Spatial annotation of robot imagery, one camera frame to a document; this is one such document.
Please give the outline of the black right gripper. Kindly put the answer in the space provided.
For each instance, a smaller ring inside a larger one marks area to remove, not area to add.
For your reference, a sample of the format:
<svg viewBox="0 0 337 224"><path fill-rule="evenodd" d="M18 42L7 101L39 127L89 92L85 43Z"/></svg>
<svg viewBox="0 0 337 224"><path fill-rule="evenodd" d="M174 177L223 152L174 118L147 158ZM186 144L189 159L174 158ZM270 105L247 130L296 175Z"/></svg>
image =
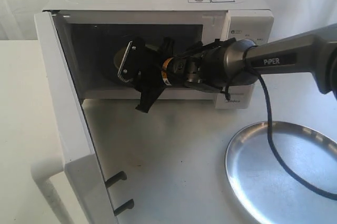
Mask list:
<svg viewBox="0 0 337 224"><path fill-rule="evenodd" d="M132 80L133 87L141 93L140 103L136 109L140 112L148 113L152 105L165 90L161 71L163 63L173 56L175 41L170 37L165 37L157 47L146 44L141 37L134 39L142 41L140 70L138 75Z"/></svg>

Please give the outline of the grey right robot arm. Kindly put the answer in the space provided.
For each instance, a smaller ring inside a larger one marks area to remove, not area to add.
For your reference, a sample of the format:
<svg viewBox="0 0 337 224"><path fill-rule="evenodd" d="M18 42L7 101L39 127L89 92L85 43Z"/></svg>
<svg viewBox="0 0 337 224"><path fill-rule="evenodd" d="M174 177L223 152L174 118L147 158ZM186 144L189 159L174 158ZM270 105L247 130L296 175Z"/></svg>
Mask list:
<svg viewBox="0 0 337 224"><path fill-rule="evenodd" d="M323 94L336 92L336 25L331 24L275 42L257 45L249 39L215 40L173 55L171 41L153 50L143 40L125 52L137 106L148 112L170 87L229 96L231 86L250 85L260 75L312 74Z"/></svg>

